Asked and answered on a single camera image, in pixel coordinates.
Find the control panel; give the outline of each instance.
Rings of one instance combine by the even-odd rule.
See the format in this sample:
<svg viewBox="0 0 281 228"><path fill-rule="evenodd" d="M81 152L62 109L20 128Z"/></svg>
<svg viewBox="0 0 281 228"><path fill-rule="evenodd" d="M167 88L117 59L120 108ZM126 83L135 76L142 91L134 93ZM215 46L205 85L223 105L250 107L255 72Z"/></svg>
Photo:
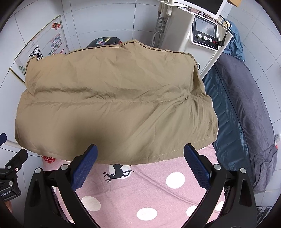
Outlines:
<svg viewBox="0 0 281 228"><path fill-rule="evenodd" d="M218 34L217 34L217 24L212 21L195 16L192 24L192 43L218 50Z"/></svg>

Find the cardboard box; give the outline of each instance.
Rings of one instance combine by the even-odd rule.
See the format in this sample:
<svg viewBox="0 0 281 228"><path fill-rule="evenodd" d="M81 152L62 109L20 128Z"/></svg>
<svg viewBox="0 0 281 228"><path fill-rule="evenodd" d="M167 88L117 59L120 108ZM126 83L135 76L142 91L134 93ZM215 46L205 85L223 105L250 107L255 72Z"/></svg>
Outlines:
<svg viewBox="0 0 281 228"><path fill-rule="evenodd" d="M239 7L242 0L227 0L227 2L231 3L234 6Z"/></svg>

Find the white polka dot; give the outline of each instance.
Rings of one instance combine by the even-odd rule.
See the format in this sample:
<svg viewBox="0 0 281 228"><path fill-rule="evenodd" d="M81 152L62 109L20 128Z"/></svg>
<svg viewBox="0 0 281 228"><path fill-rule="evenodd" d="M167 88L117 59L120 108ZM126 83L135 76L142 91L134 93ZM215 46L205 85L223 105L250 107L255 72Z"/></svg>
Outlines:
<svg viewBox="0 0 281 228"><path fill-rule="evenodd" d="M166 184L170 188L179 188L181 187L185 182L185 177L180 172L171 173L169 176L167 176Z"/></svg>
<svg viewBox="0 0 281 228"><path fill-rule="evenodd" d="M196 207L197 207L197 206L195 206L195 205L190 206L190 207L186 210L186 215L187 215L187 216L191 216L192 213L195 211Z"/></svg>
<svg viewBox="0 0 281 228"><path fill-rule="evenodd" d="M222 207L223 207L224 201L221 201L217 204L215 210L216 211L221 211Z"/></svg>
<svg viewBox="0 0 281 228"><path fill-rule="evenodd" d="M110 173L110 174L114 174L114 175L115 175L115 169L114 169L113 165L109 165L108 169L109 169L109 173ZM130 170L131 170L131 166L129 166L129 165L123 165L123 166L121 167L121 170L122 170L123 172L130 171ZM132 173L132 172L126 172L126 173L124 173L125 177L122 176L121 178L118 178L118 179L126 179L126 178L128 178L128 177L131 175L131 173Z"/></svg>
<svg viewBox="0 0 281 228"><path fill-rule="evenodd" d="M89 211L98 211L101 208L101 203L92 196L84 196L81 202Z"/></svg>
<svg viewBox="0 0 281 228"><path fill-rule="evenodd" d="M137 212L137 217L143 221L149 221L157 216L157 211L153 208L142 208Z"/></svg>

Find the poster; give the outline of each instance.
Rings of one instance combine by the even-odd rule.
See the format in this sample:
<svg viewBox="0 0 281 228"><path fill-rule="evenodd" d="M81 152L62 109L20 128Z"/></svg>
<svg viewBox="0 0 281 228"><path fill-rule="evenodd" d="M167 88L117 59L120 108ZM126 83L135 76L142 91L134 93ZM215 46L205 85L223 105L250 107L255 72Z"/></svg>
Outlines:
<svg viewBox="0 0 281 228"><path fill-rule="evenodd" d="M15 62L25 75L26 64L31 57L41 59L59 53L69 53L61 16L56 17L38 32L18 54Z"/></svg>

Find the deer print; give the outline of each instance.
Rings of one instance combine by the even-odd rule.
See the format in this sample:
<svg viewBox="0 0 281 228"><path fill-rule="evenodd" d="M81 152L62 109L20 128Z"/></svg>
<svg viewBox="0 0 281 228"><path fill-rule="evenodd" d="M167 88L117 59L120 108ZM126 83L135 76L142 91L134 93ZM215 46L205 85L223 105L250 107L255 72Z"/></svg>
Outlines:
<svg viewBox="0 0 281 228"><path fill-rule="evenodd" d="M123 171L121 169L122 166L123 165L120 165L120 164L113 165L113 168L115 170L115 174L108 174L108 173L104 172L103 173L104 174L103 177L106 177L106 176L109 177L109 179L105 178L105 180L109 183L112 179L118 179L118 178L121 178L121 177L126 177L126 176L129 175L129 172L134 172L132 170Z"/></svg>

